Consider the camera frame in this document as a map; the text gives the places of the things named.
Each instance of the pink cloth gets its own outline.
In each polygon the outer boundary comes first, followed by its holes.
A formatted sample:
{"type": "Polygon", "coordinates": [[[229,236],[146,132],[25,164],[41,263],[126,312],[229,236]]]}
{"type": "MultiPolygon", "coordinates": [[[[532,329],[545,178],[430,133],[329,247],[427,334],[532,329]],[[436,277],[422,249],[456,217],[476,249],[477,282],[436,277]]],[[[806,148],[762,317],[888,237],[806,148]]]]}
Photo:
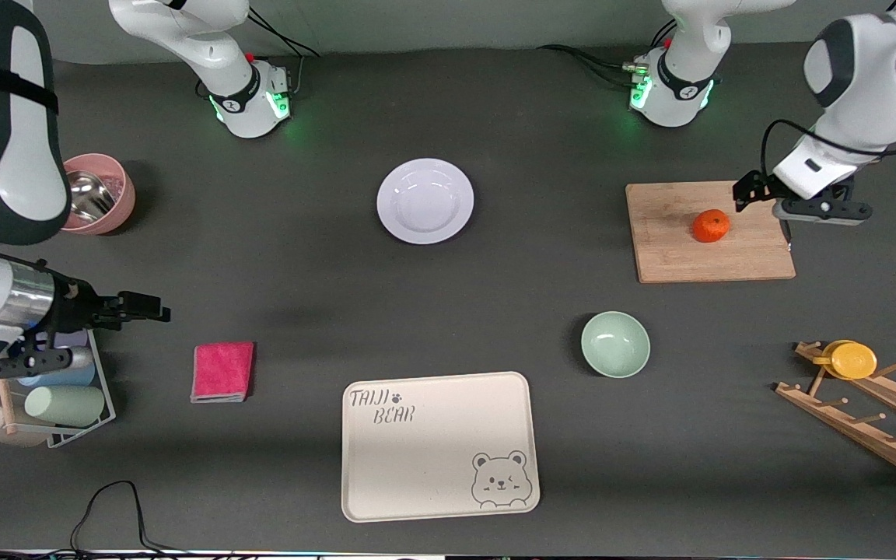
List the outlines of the pink cloth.
{"type": "Polygon", "coordinates": [[[218,341],[196,347],[192,403],[243,403],[251,382],[252,341],[218,341]]]}

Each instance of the pink bowl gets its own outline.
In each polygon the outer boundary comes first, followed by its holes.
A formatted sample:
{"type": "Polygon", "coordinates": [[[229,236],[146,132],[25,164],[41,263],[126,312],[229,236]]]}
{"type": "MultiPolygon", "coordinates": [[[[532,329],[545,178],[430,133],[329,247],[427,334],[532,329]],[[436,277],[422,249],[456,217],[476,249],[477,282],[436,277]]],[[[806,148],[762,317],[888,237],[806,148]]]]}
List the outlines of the pink bowl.
{"type": "Polygon", "coordinates": [[[128,177],[127,171],[120,165],[120,162],[104,153],[85,153],[85,155],[72,157],[65,162],[65,173],[69,171],[89,171],[89,173],[96,174],[103,180],[106,187],[110,188],[110,192],[113,192],[117,203],[113,205],[113,209],[109,213],[92,223],[71,214],[61,230],[79,235],[102,235],[122,226],[128,217],[131,217],[136,203],[136,191],[134,181],[128,177]]]}

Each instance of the gray tabletop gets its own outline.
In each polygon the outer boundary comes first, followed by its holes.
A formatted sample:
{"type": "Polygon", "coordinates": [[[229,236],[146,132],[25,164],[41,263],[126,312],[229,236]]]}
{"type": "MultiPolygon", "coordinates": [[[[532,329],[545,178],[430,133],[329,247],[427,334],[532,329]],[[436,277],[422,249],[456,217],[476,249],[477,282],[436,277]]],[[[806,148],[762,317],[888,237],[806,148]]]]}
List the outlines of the gray tabletop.
{"type": "MultiPolygon", "coordinates": [[[[93,490],[129,478],[150,536],[191,549],[896,558],[896,468],[769,389],[811,374],[794,341],[852,338],[896,361],[896,159],[859,175],[869,223],[793,227],[796,279],[635,275],[625,185],[753,169],[769,121],[821,113],[804,52],[735,47],[706,113],[676,131],[561,53],[327,56],[306,63],[294,118],[256,141],[216,123],[184,64],[59,66],[65,157],[120,159],[138,211],[118,235],[11,252],[100,293],[160,295],[174,320],[100,335],[117,422],[59,450],[0,446],[0,547],[61,546],[93,490]],[[421,156],[477,192],[469,226],[428,247],[376,217],[385,174],[421,156]],[[629,380],[577,351],[607,310],[650,332],[629,380]],[[253,396],[189,404],[192,348],[226,340],[258,343],[253,396]],[[505,369],[532,390],[536,510],[345,520],[345,386],[505,369]]],[[[772,159],[795,137],[778,131],[772,159]]],[[[822,387],[843,394],[880,410],[822,387]]],[[[95,515],[82,546],[136,547],[128,492],[95,515]]]]}

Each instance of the mint green bowl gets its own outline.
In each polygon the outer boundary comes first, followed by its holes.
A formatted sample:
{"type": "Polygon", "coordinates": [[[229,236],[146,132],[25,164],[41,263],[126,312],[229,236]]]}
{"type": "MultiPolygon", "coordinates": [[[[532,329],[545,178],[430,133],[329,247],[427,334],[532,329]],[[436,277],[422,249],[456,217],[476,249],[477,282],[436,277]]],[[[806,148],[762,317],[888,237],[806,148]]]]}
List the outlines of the mint green bowl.
{"type": "Polygon", "coordinates": [[[590,319],[583,327],[580,344],[590,368],[608,378],[629,378],[640,372],[652,350],[645,327],[619,311],[608,311],[590,319]]]}

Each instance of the white wall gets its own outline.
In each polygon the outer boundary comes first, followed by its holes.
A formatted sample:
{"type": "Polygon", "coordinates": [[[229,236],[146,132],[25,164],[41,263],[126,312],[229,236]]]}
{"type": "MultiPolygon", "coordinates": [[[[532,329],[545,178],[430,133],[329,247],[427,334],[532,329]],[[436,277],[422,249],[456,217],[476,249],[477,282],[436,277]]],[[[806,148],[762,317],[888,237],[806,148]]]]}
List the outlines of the white wall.
{"type": "MultiPolygon", "coordinates": [[[[86,64],[174,60],[124,34],[107,0],[33,0],[54,57],[86,64]]],[[[799,0],[792,7],[732,18],[736,42],[808,41],[839,17],[880,11],[888,0],[799,0]]],[[[252,0],[278,31],[321,53],[402,52],[455,47],[647,43],[668,18],[658,0],[252,0]]],[[[284,54],[254,24],[231,31],[242,49],[284,54]]]]}

